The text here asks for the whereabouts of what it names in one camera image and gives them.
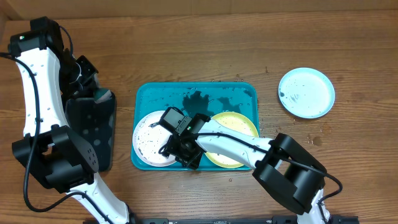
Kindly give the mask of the green grey sponge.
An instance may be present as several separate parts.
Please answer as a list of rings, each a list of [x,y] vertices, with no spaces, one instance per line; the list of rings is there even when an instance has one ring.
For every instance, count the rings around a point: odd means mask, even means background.
[[[106,88],[98,88],[94,92],[94,101],[99,104],[105,101],[108,101],[112,96],[112,93],[109,89]]]

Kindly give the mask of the pink white plate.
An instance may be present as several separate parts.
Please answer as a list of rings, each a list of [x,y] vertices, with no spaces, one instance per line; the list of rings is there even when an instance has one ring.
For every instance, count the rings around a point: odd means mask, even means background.
[[[166,168],[174,163],[173,155],[164,157],[159,150],[164,146],[171,133],[158,124],[164,110],[154,111],[144,116],[135,126],[132,135],[132,163],[140,170]]]

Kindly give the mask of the light blue plate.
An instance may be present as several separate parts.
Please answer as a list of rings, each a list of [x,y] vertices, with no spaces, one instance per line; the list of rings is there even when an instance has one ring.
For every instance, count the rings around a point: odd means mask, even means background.
[[[326,115],[335,103],[332,82],[313,68],[301,67],[287,72],[281,78],[277,92],[283,107],[304,119]]]

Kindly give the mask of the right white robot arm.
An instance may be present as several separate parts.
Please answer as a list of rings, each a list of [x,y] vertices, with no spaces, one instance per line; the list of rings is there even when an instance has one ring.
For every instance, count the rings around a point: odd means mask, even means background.
[[[328,223],[322,202],[326,169],[297,141],[286,134],[257,138],[223,126],[204,114],[193,118],[169,108],[159,124],[171,133],[159,150],[174,156],[187,169],[196,170],[204,153],[226,156],[252,169],[253,177],[298,223]]]

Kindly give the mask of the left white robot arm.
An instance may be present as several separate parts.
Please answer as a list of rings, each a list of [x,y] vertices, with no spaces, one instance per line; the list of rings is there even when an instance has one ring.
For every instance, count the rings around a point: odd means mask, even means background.
[[[86,57],[64,46],[66,34],[40,17],[10,38],[5,57],[19,68],[25,101],[24,137],[12,153],[26,179],[79,201],[96,223],[133,223],[129,206],[100,176],[112,166],[116,97],[100,87]]]

